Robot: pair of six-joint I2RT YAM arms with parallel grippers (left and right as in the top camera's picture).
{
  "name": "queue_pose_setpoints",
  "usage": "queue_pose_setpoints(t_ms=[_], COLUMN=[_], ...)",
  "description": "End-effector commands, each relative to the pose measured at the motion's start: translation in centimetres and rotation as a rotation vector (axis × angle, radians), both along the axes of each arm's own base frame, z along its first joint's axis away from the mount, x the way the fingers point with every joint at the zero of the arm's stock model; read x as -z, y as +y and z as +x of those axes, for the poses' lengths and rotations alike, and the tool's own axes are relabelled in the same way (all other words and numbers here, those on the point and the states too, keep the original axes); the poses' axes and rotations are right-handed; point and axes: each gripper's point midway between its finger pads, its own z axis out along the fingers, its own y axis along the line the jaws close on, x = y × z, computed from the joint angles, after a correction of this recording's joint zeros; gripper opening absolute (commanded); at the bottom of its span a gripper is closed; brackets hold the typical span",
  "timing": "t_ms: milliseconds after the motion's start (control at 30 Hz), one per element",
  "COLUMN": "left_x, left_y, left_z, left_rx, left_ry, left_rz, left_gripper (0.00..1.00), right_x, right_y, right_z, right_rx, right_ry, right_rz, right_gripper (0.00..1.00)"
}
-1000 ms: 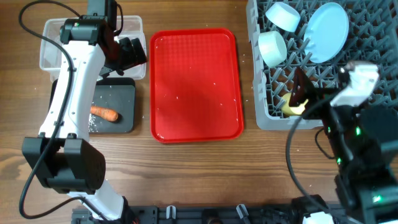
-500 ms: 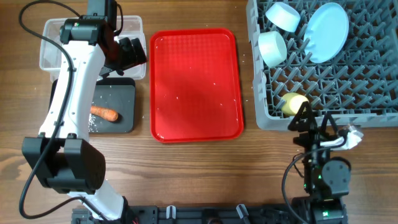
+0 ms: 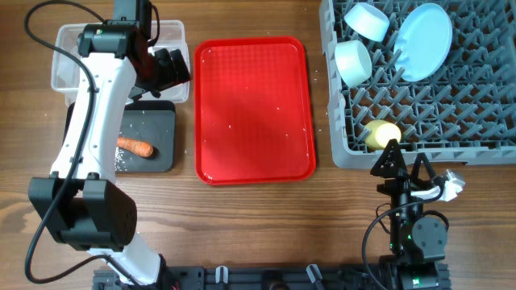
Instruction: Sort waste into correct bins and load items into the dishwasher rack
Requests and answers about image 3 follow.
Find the yellow plastic cup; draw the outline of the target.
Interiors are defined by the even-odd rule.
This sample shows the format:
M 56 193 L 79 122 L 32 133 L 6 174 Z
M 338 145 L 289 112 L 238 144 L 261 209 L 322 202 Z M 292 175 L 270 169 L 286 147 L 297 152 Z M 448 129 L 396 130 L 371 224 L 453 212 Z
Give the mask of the yellow plastic cup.
M 371 150 L 383 150 L 391 139 L 401 141 L 402 132 L 394 123 L 385 120 L 373 120 L 365 128 L 368 130 L 364 143 Z

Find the orange carrot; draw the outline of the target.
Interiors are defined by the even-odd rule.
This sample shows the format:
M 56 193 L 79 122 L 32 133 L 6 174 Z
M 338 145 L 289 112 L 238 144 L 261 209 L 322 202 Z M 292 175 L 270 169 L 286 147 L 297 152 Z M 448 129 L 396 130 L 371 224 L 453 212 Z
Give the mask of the orange carrot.
M 153 145 L 136 139 L 118 137 L 117 146 L 143 158 L 149 158 L 154 153 Z

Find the white rice pile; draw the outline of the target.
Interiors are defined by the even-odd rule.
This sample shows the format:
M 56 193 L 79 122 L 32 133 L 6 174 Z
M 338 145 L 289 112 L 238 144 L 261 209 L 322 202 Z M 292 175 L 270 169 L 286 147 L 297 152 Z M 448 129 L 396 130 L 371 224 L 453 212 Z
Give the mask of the white rice pile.
M 123 170 L 125 161 L 123 160 L 124 151 L 119 147 L 116 147 L 115 158 L 114 158 L 114 168 L 116 172 L 120 172 Z

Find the mint green bowl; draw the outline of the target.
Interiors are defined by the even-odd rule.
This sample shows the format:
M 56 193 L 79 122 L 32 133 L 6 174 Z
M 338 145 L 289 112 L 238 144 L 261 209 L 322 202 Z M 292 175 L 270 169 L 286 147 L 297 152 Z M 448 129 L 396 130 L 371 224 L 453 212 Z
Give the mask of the mint green bowl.
M 337 43 L 335 62 L 347 87 L 354 88 L 372 75 L 372 61 L 367 48 L 359 40 Z

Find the light blue plate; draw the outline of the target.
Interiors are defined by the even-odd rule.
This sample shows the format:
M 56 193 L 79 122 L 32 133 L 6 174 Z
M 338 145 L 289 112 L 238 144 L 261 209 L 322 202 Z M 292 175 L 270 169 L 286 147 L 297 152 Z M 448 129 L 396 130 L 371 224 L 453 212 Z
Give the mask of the light blue plate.
M 443 64 L 452 43 L 452 22 L 438 4 L 423 4 L 406 17 L 394 44 L 396 70 L 404 69 L 402 79 L 420 81 L 435 73 Z

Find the light blue bowl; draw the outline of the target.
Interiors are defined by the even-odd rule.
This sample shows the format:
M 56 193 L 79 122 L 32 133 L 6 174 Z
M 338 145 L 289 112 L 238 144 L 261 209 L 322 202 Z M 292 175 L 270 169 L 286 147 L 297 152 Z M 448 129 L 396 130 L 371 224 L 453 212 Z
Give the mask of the light blue bowl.
M 389 29 L 388 17 L 364 2 L 355 4 L 344 15 L 344 21 L 353 31 L 375 42 L 382 42 Z

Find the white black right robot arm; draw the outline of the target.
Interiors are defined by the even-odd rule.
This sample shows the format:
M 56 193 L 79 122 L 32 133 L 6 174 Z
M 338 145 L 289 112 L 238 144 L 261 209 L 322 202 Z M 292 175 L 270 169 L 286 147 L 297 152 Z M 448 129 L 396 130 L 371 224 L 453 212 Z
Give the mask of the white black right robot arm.
M 419 153 L 411 171 L 407 170 L 397 147 L 385 149 L 370 172 L 385 181 L 379 193 L 390 197 L 390 209 L 378 214 L 363 238 L 362 258 L 366 258 L 367 238 L 372 228 L 390 219 L 391 255 L 382 255 L 378 273 L 368 270 L 378 289 L 450 289 L 448 266 L 443 264 L 449 221 L 442 213 L 423 209 L 444 195 L 450 172 L 436 175 L 425 154 Z

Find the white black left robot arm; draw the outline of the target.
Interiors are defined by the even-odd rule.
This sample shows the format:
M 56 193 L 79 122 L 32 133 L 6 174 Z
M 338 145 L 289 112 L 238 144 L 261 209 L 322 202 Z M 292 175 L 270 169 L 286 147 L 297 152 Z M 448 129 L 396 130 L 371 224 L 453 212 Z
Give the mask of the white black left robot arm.
M 180 51 L 151 52 L 160 35 L 149 1 L 117 1 L 111 19 L 79 35 L 73 61 L 81 84 L 60 153 L 47 178 L 31 180 L 28 196 L 39 231 L 107 262 L 129 289 L 178 289 L 161 255 L 135 232 L 135 202 L 115 184 L 114 154 L 126 102 L 189 81 Z

